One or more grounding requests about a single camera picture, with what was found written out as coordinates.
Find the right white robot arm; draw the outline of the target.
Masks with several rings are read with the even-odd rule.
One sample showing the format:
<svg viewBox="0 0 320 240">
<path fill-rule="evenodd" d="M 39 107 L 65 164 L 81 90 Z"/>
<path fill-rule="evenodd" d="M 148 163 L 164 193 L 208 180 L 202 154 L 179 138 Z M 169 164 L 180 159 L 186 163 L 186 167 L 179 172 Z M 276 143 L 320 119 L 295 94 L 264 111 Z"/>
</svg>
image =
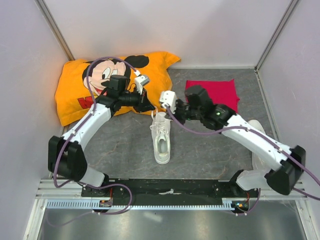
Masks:
<svg viewBox="0 0 320 240">
<path fill-rule="evenodd" d="M 267 136 L 230 107 L 214 104 L 200 85 L 188 88 L 185 96 L 186 102 L 176 97 L 169 101 L 170 111 L 181 125 L 187 120 L 198 120 L 211 134 L 219 133 L 240 143 L 262 161 L 253 170 L 239 170 L 234 174 L 229 184 L 233 196 L 266 187 L 281 195 L 291 193 L 304 172 L 306 151 L 303 147 L 290 147 Z"/>
</svg>

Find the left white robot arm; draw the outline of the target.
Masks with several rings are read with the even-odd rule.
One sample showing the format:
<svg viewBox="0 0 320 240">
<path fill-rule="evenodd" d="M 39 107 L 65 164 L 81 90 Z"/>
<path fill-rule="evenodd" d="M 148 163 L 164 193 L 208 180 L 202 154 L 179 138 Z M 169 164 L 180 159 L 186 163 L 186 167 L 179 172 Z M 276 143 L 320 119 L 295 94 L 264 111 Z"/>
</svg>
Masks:
<svg viewBox="0 0 320 240">
<path fill-rule="evenodd" d="M 125 76 L 112 75 L 86 115 L 63 136 L 51 137 L 48 143 L 48 169 L 55 179 L 61 176 L 68 181 L 89 185 L 99 197 L 109 193 L 108 175 L 88 165 L 84 149 L 99 128 L 121 107 L 133 107 L 138 113 L 155 109 L 144 88 L 150 79 L 142 74 L 137 76 L 133 91 L 127 89 L 129 82 Z"/>
</svg>

